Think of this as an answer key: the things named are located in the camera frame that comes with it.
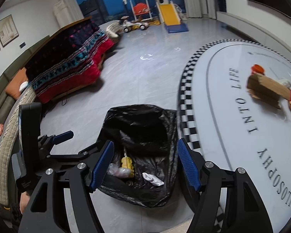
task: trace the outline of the black and white checkered border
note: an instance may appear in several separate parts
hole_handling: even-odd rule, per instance
[[[194,151],[200,152],[203,154],[203,150],[199,143],[199,135],[196,127],[196,122],[194,119],[193,114],[193,99],[192,99],[192,79],[193,79],[193,72],[199,57],[207,51],[210,47],[215,46],[217,44],[226,43],[226,42],[245,42],[251,43],[258,46],[262,46],[267,48],[276,54],[280,55],[281,57],[285,58],[280,53],[270,49],[266,46],[261,44],[248,41],[248,40],[240,40],[240,39],[223,39],[214,41],[207,45],[201,47],[198,51],[196,51],[193,56],[187,62],[184,71],[182,73],[180,85],[179,85],[179,93],[178,93],[178,125],[180,128],[179,136],[180,138],[184,138],[190,148]]]

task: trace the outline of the marble floor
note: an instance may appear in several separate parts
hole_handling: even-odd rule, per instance
[[[124,34],[104,62],[98,83],[59,101],[43,118],[41,134],[74,132],[73,139],[54,147],[51,154],[75,154],[95,143],[112,107],[154,104],[176,109],[180,76],[192,54],[209,42],[240,38],[222,26],[213,19],[189,18],[189,32],[168,34],[160,25]],[[65,194],[71,232],[76,233],[69,190]],[[178,184],[162,208],[131,205],[99,190],[91,198],[106,233],[161,232],[193,216]]]

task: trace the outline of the orange pillow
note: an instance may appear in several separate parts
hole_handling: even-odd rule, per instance
[[[14,78],[6,86],[5,92],[17,100],[21,95],[21,92],[19,92],[19,87],[25,81],[28,81],[28,78],[26,75],[26,68],[23,68],[17,72]]]

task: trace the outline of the green leather sofa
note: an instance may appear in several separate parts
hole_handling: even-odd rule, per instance
[[[30,48],[28,48],[26,51],[24,51],[0,76],[0,123],[5,123],[6,118],[8,117],[13,105],[16,102],[14,98],[5,93],[6,86],[13,79],[14,75],[18,72],[18,70],[24,67],[25,62],[30,58],[34,51],[38,49],[38,47],[41,46],[41,44],[45,42],[49,37],[50,36],[46,36]],[[19,140],[16,139],[12,154],[18,151]],[[8,179],[11,180],[8,181],[9,201],[10,203],[14,203],[18,201],[18,192],[14,181],[11,161],[9,163]],[[9,217],[9,215],[5,215],[6,213],[4,209],[0,209],[0,213],[3,213],[2,216],[4,218]]]

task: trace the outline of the black plastic bag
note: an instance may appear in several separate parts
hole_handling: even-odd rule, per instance
[[[164,206],[172,193],[178,165],[177,117],[175,110],[153,105],[131,105],[111,108],[105,118],[98,141],[114,143],[112,163],[121,166],[124,147],[133,160],[135,177],[118,179],[106,174],[99,190],[116,199],[147,208]],[[142,173],[153,174],[164,181],[153,186]],[[133,181],[133,186],[126,182]]]

